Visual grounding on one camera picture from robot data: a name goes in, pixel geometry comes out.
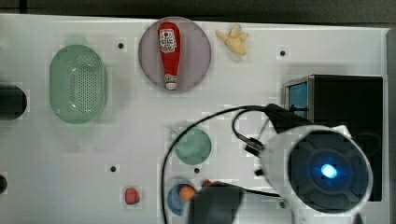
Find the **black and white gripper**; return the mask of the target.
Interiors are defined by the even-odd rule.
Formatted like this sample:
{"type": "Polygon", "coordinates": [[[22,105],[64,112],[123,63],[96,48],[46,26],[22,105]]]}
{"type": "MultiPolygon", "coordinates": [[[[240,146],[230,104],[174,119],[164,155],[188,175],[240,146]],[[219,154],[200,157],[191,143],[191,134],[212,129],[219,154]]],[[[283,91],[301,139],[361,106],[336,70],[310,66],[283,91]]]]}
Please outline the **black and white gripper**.
{"type": "Polygon", "coordinates": [[[295,115],[293,112],[275,104],[269,104],[265,110],[277,133],[283,133],[299,126],[311,125],[308,119],[295,115]]]}

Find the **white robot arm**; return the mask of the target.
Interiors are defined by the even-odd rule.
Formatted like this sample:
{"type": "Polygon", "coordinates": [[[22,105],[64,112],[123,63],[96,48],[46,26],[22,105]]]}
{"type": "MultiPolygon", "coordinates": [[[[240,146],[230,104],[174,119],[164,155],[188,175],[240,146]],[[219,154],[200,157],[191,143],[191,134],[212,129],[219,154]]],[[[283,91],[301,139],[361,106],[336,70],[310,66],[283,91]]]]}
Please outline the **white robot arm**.
{"type": "Polygon", "coordinates": [[[232,127],[256,156],[256,172],[275,191],[259,193],[216,181],[192,198],[188,224],[354,224],[373,187],[368,159],[347,127],[316,125],[274,104],[247,105],[237,115],[262,112],[276,134],[267,143],[232,127]]]}

